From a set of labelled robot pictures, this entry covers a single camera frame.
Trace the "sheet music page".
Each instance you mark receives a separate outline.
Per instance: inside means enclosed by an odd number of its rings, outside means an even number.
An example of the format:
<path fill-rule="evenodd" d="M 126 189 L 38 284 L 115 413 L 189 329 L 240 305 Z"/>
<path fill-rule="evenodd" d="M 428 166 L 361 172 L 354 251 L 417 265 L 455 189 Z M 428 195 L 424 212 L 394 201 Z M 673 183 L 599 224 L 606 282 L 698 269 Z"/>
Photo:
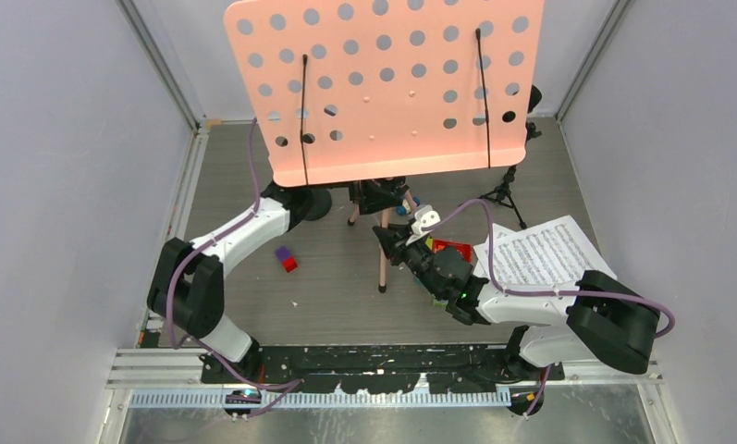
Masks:
<path fill-rule="evenodd" d="M 500 226 L 499 224 L 493 223 L 492 224 L 492 235 L 491 235 L 491 241 L 493 242 L 494 247 L 498 247 L 498 245 L 504 241 L 508 236 L 512 236 L 516 233 L 515 230 L 506 228 L 503 226 Z M 487 266 L 488 266 L 488 247 L 489 243 L 491 242 L 489 239 L 485 239 L 485 241 L 481 244 L 474 245 L 473 246 L 473 252 L 476 255 L 477 264 L 482 267 L 483 273 L 485 275 L 488 274 Z"/>
<path fill-rule="evenodd" d="M 571 283 L 587 270 L 617 276 L 572 216 L 517 231 L 498 247 L 491 241 L 488 249 L 488 264 L 504 288 Z"/>

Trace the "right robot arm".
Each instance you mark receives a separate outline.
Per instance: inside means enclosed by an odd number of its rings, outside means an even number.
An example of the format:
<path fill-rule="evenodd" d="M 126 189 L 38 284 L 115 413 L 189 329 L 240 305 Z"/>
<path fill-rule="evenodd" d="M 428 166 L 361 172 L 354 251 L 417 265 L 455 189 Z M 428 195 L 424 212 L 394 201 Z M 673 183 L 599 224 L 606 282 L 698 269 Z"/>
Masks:
<path fill-rule="evenodd" d="M 632 375 L 648 369 L 662 307 L 602 271 L 586 270 L 555 290 L 497 289 L 455 248 L 433 252 L 423 240 L 410 241 L 407 226 L 375 226 L 373 233 L 387 260 L 405 265 L 455 320 L 467 326 L 517 323 L 501 359 L 512 378 L 591 358 Z"/>

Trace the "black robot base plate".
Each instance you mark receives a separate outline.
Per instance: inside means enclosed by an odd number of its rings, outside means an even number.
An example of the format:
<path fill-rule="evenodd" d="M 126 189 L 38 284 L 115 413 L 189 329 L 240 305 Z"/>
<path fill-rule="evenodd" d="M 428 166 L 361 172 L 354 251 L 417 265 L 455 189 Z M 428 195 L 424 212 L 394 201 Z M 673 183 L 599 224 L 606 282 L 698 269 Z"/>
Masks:
<path fill-rule="evenodd" d="M 300 393 L 409 393 L 426 382 L 434 394 L 487 393 L 498 384 L 538 382 L 539 370 L 503 367 L 502 345 L 263 346 L 234 369 L 252 382 L 298 381 Z"/>

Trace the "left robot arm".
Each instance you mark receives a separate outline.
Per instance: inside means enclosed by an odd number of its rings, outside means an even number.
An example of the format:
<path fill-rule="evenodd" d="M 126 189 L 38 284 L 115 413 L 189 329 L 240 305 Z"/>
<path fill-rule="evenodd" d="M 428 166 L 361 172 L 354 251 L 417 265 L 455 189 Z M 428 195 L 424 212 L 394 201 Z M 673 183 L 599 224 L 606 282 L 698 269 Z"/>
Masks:
<path fill-rule="evenodd" d="M 224 370 L 235 381 L 252 381 L 260 368 L 258 356 L 249 351 L 255 340 L 225 313 L 225 278 L 261 246 L 310 219 L 326 189 L 270 182 L 252 206 L 225 225 L 194 240 L 168 240 L 154 271 L 148 308 L 224 357 Z"/>

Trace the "pink music stand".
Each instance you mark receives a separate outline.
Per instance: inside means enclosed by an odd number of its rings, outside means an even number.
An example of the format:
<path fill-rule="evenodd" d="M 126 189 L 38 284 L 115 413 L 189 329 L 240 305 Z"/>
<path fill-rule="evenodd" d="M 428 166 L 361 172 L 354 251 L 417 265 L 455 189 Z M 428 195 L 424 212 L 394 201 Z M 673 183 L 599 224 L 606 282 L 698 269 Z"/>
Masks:
<path fill-rule="evenodd" d="M 223 24 L 286 187 L 526 156 L 541 1 L 238 1 Z"/>

